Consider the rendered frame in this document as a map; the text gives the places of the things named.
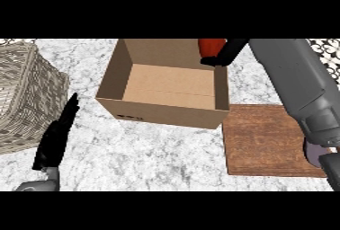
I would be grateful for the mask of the brown wooden cutting board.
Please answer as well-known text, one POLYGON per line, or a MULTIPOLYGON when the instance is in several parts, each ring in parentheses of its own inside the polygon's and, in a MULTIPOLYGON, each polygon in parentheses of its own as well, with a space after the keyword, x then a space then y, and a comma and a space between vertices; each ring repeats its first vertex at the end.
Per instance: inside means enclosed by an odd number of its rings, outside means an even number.
POLYGON ((234 104, 223 120, 229 175, 316 177, 322 169, 304 158, 304 135, 280 105, 234 104))

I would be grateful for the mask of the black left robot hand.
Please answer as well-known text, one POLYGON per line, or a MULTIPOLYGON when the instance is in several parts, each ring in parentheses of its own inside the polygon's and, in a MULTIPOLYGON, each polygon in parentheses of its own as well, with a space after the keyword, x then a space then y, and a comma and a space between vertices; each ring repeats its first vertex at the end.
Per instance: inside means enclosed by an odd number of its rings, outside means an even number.
POLYGON ((47 167, 57 167, 60 164, 78 110, 76 93, 73 93, 64 104, 59 119, 50 123, 42 134, 32 162, 32 169, 35 171, 41 171, 47 167))

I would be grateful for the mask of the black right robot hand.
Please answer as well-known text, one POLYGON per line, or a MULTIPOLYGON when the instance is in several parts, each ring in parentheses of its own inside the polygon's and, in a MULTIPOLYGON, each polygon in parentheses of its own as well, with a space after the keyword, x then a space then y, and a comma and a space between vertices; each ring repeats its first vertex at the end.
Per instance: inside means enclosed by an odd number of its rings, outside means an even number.
POLYGON ((224 39, 226 44, 218 51, 215 57, 200 57, 200 64, 206 66, 227 66, 239 52, 242 51, 242 47, 248 43, 248 39, 224 39))

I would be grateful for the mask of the pale wicker basket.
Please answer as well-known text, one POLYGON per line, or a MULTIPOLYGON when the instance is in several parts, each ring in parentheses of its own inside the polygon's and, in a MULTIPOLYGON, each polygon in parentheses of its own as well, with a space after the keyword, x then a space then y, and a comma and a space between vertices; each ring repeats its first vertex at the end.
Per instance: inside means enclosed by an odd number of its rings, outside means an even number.
POLYGON ((36 147, 67 101, 69 77, 26 40, 0 39, 0 155, 36 147))

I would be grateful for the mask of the red bell pepper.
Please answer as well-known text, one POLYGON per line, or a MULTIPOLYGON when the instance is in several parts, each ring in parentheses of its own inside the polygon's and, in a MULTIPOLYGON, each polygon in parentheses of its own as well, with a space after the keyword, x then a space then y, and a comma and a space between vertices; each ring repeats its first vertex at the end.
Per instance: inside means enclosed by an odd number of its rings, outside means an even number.
POLYGON ((202 58, 215 57, 226 44, 224 39, 198 39, 199 54, 202 58))

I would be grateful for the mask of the open cardboard box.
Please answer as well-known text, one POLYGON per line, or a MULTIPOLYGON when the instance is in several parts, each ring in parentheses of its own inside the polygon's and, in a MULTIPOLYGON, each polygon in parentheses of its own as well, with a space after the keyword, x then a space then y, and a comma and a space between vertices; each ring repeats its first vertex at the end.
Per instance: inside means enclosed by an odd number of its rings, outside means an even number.
POLYGON ((119 39, 96 99, 116 119, 214 129, 229 115, 227 69, 200 64, 195 39, 119 39))

